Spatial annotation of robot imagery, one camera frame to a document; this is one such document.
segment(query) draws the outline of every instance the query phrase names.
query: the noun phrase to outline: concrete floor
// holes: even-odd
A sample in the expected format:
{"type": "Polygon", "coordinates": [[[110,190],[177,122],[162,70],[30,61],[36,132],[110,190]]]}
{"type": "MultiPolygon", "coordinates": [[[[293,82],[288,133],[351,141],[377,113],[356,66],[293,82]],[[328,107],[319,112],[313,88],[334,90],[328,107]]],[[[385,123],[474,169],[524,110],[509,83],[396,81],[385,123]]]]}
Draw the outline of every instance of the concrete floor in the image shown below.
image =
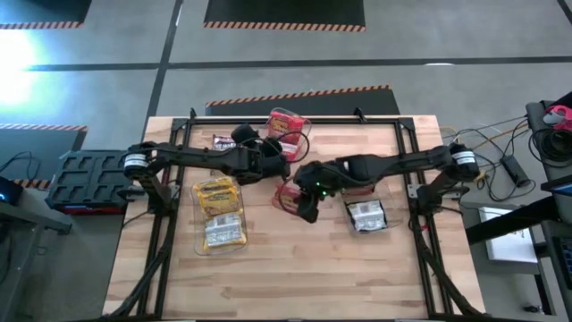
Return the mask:
{"type": "MultiPolygon", "coordinates": [[[[171,56],[165,57],[173,63],[390,61],[372,67],[170,70],[154,106],[152,90],[157,74],[163,79],[157,68],[165,66],[159,63],[175,4],[94,0],[78,30],[0,30],[0,44],[8,45],[0,51],[0,122],[86,124],[84,148],[126,148],[140,140],[150,107],[151,115],[187,115],[191,107],[204,114],[210,100],[391,84],[402,114],[436,114],[441,125],[463,129],[524,115],[527,102],[571,90],[572,63],[391,65],[391,59],[403,58],[572,56],[572,24],[556,0],[365,0],[364,34],[203,29],[207,0],[186,0],[171,56]],[[47,72],[18,70],[47,64],[60,66],[42,66],[56,70],[47,72]]],[[[480,141],[475,136],[465,140],[469,145],[480,141]]],[[[506,139],[499,143],[503,147],[506,139]]],[[[499,157],[486,146],[481,153],[499,157]]],[[[532,179],[546,180],[529,156],[526,138],[517,141],[516,156],[532,179]]],[[[499,174],[494,188],[500,195],[509,192],[506,175],[499,174]]],[[[542,196],[536,190],[510,202],[526,204],[542,196]]],[[[477,190],[466,200],[490,202],[477,190]]],[[[36,260],[31,280],[53,282],[30,284],[21,311],[41,321],[97,317],[121,220],[76,218],[71,236],[48,235],[44,244],[50,251],[36,260]],[[76,260],[80,255],[83,262],[76,260]]],[[[526,302],[538,303],[531,276],[477,274],[493,316],[556,320],[520,309],[526,302]]]]}

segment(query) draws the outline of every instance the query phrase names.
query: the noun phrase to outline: power adapter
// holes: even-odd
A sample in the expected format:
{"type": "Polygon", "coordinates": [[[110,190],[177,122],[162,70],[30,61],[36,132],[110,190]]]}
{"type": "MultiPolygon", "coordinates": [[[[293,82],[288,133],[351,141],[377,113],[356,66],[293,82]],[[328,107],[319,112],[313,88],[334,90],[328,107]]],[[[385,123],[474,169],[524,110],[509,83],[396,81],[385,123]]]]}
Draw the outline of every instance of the power adapter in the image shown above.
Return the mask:
{"type": "Polygon", "coordinates": [[[514,156],[503,157],[500,163],[504,166],[510,179],[518,188],[525,187],[530,183],[530,179],[528,179],[525,171],[520,167],[520,164],[514,156]]]}

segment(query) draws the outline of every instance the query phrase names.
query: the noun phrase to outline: orange and white striped tape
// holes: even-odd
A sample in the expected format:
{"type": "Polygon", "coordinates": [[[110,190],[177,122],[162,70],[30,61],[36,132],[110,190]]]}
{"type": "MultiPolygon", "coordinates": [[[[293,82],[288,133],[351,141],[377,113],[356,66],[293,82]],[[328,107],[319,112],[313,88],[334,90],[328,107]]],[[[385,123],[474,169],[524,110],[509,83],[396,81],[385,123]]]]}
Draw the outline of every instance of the orange and white striped tape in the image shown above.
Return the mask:
{"type": "Polygon", "coordinates": [[[263,96],[263,97],[224,99],[224,100],[206,102],[206,107],[222,106],[222,105],[227,105],[227,104],[259,102],[259,101],[274,100],[274,99],[287,99],[287,98],[297,98],[297,97],[313,97],[313,96],[322,96],[322,95],[330,95],[330,94],[353,93],[353,92],[377,90],[377,89],[391,89],[391,88],[389,85],[376,85],[376,86],[362,86],[362,87],[355,87],[355,88],[348,88],[348,89],[313,90],[313,91],[308,91],[308,92],[303,92],[303,93],[269,95],[269,96],[263,96]]]}
{"type": "Polygon", "coordinates": [[[24,188],[36,188],[36,189],[47,189],[50,187],[52,182],[49,180],[28,180],[28,179],[15,179],[12,182],[24,187],[24,188]]]}
{"type": "Polygon", "coordinates": [[[350,31],[365,32],[366,27],[348,24],[330,23],[289,23],[289,22],[241,22],[241,21],[209,21],[205,28],[227,29],[259,29],[259,30],[304,30],[304,31],[350,31]]]}
{"type": "Polygon", "coordinates": [[[77,21],[0,23],[0,30],[72,29],[83,25],[77,21]]]}
{"type": "Polygon", "coordinates": [[[55,131],[88,131],[86,125],[36,125],[36,124],[1,124],[6,130],[55,130],[55,131]]]}

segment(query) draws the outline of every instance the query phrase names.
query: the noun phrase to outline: wooden tabletop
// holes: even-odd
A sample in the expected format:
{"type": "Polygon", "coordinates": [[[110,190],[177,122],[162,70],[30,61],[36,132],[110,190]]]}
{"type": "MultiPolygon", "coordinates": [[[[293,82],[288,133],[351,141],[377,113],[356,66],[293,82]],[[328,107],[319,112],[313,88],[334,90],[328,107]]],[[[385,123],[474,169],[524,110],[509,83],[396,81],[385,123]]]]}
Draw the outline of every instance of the wooden tabletop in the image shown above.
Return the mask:
{"type": "MultiPolygon", "coordinates": [[[[420,149],[442,144],[435,116],[412,117],[420,149]]],[[[145,140],[168,141],[171,121],[171,117],[150,118],[145,140]]],[[[213,134],[230,135],[234,127],[194,125],[190,146],[210,148],[213,134]]],[[[389,125],[314,125],[309,137],[310,153],[302,164],[359,153],[398,153],[395,132],[389,125]]],[[[426,173],[429,181],[435,175],[435,171],[426,173]]],[[[384,178],[377,190],[393,211],[399,212],[403,224],[363,238],[350,235],[339,196],[320,204],[318,221],[311,225],[270,205],[278,179],[244,186],[247,248],[204,257],[194,251],[190,187],[209,177],[210,171],[204,169],[187,168],[185,172],[163,318],[427,317],[415,244],[407,225],[402,176],[384,178]]],[[[445,205],[456,207],[452,202],[445,205]]],[[[146,200],[131,204],[126,220],[146,206],[146,200]]],[[[443,211],[435,223],[448,275],[471,304],[484,311],[459,214],[443,211]]],[[[123,229],[104,313],[116,309],[140,279],[152,224],[153,217],[148,215],[123,229]]],[[[150,309],[155,303],[157,279],[158,274],[151,287],[150,309]]],[[[435,277],[432,284],[437,308],[442,311],[435,277]]]]}

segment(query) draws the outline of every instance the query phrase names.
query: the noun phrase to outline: black metal frame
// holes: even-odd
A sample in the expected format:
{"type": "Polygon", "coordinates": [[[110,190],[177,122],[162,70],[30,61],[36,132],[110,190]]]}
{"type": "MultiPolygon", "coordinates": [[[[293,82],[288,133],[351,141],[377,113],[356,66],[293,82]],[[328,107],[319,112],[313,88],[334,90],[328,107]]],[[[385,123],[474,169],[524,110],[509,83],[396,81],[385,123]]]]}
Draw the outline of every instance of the black metal frame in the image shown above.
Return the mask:
{"type": "MultiPolygon", "coordinates": [[[[397,118],[369,118],[366,119],[363,114],[357,109],[355,112],[355,116],[348,116],[348,117],[309,117],[309,120],[312,124],[385,124],[393,126],[395,130],[396,141],[398,145],[398,151],[400,154],[407,153],[405,140],[403,132],[406,131],[409,136],[410,144],[412,152],[419,151],[419,146],[416,138],[416,130],[415,125],[412,118],[409,117],[397,117],[397,118]]],[[[177,133],[179,130],[184,129],[184,137],[183,137],[183,145],[188,146],[190,142],[190,132],[192,125],[208,125],[208,124],[240,124],[240,123],[249,123],[254,125],[265,124],[266,118],[265,117],[216,117],[216,118],[196,118],[196,114],[194,110],[191,110],[191,117],[187,118],[176,118],[172,121],[172,130],[171,130],[171,137],[169,142],[174,144],[177,140],[177,133]]],[[[170,178],[171,169],[170,167],[165,169],[162,183],[166,184],[170,178]]],[[[184,167],[178,168],[177,173],[177,184],[182,187],[182,180],[184,175],[184,167]]],[[[417,180],[420,184],[425,184],[426,179],[423,172],[419,171],[416,173],[417,180]]],[[[408,184],[412,183],[411,175],[410,174],[403,174],[404,179],[404,188],[407,190],[408,184]]],[[[408,198],[408,205],[409,205],[409,212],[410,212],[410,224],[412,230],[417,230],[420,232],[420,221],[419,221],[419,214],[416,213],[416,200],[409,197],[408,198]]],[[[179,206],[179,199],[176,200],[175,210],[178,209],[179,206]]],[[[177,214],[176,211],[172,215],[169,220],[169,225],[167,228],[167,234],[165,236],[164,245],[166,244],[167,248],[165,251],[159,250],[159,253],[156,254],[159,232],[161,228],[162,219],[160,216],[156,216],[155,221],[153,223],[153,229],[151,232],[151,238],[149,243],[149,249],[147,253],[147,263],[146,263],[146,271],[139,280],[138,284],[135,287],[135,290],[131,293],[137,296],[137,301],[139,302],[137,313],[136,315],[130,316],[130,311],[132,310],[133,306],[130,308],[125,308],[121,311],[120,315],[112,315],[101,317],[100,321],[141,321],[141,320],[162,320],[163,315],[163,305],[164,305],[164,296],[166,291],[166,285],[168,282],[168,272],[169,272],[169,264],[171,259],[171,251],[172,251],[172,238],[174,236],[175,227],[176,227],[176,219],[177,214]],[[153,314],[147,314],[147,300],[148,300],[148,291],[149,291],[149,284],[151,278],[155,274],[156,270],[161,267],[161,275],[159,276],[159,283],[158,283],[158,291],[156,296],[156,305],[154,308],[153,314]]],[[[435,223],[433,220],[433,214],[426,214],[426,223],[427,232],[429,235],[429,239],[431,241],[431,252],[433,253],[434,259],[436,262],[442,267],[443,260],[441,254],[441,248],[439,246],[439,239],[437,236],[437,231],[435,227],[435,223]]],[[[435,302],[433,298],[433,290],[431,286],[431,280],[429,275],[429,270],[427,268],[427,261],[421,255],[421,250],[419,243],[425,244],[423,240],[423,236],[421,233],[413,233],[413,236],[416,240],[416,254],[417,254],[417,262],[419,265],[419,273],[421,275],[421,282],[425,296],[425,306],[427,310],[428,318],[437,318],[439,320],[445,321],[517,321],[514,319],[502,319],[502,318],[491,318],[485,315],[482,316],[463,316],[463,315],[456,315],[453,313],[452,304],[451,304],[451,297],[448,295],[445,287],[443,286],[441,281],[438,281],[440,293],[442,297],[443,303],[443,310],[444,313],[439,313],[436,311],[435,302]]]]}

